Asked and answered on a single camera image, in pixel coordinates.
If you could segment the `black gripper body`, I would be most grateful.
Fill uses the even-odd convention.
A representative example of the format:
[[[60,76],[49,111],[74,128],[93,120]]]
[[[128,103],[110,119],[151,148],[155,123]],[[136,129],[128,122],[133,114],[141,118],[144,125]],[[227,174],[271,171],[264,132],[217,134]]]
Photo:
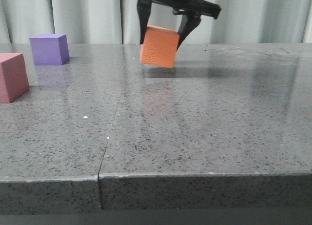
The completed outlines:
[[[174,15],[189,15],[200,17],[202,15],[217,19],[221,7],[218,4],[211,3],[205,0],[138,0],[138,6],[147,5],[147,12],[151,12],[152,3],[157,3],[163,6],[168,6],[173,9]]]

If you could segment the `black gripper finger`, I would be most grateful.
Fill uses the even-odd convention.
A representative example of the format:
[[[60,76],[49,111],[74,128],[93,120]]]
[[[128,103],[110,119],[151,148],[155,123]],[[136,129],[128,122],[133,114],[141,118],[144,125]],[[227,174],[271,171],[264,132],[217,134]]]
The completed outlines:
[[[183,43],[183,41],[188,37],[188,35],[196,29],[201,22],[201,15],[198,13],[188,13],[181,14],[182,19],[178,29],[179,41],[177,45],[177,50]]]
[[[144,43],[147,24],[151,14],[152,2],[150,0],[137,0],[137,13],[140,25],[140,44]]]

